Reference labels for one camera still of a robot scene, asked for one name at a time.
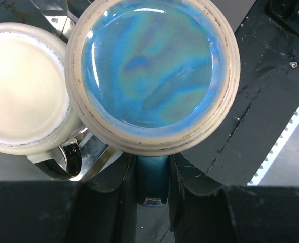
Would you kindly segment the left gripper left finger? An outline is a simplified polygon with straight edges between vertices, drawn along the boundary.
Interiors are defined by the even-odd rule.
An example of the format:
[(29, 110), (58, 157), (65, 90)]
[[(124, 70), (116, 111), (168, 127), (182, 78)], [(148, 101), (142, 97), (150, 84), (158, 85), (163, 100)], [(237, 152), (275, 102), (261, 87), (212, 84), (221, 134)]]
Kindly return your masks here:
[(135, 158), (87, 182), (0, 181), (0, 242), (135, 242)]

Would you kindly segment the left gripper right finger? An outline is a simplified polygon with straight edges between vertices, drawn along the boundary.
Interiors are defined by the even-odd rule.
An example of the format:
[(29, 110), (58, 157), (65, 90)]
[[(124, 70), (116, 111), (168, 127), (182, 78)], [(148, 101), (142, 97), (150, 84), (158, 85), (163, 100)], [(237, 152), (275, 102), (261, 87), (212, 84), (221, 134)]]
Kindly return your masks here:
[(299, 242), (299, 187), (224, 186), (181, 154), (169, 169), (176, 242)]

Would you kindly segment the cream beige mug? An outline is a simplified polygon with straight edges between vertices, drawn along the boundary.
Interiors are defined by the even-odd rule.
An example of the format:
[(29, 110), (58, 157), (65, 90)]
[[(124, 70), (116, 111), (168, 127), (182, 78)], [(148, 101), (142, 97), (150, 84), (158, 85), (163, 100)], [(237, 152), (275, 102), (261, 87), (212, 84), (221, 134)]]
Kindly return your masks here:
[(0, 153), (25, 156), (49, 177), (68, 180), (82, 167), (72, 106), (55, 35), (23, 23), (0, 23)]

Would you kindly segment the blue mug orange inside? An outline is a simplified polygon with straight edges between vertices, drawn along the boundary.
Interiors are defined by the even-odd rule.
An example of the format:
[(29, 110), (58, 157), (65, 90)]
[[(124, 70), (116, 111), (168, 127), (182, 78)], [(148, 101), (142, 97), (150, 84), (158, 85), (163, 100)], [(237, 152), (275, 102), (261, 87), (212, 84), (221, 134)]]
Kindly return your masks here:
[(212, 1), (94, 1), (69, 38), (65, 78), (83, 124), (134, 155), (137, 200), (167, 202), (169, 158), (210, 136), (239, 87), (240, 53)]

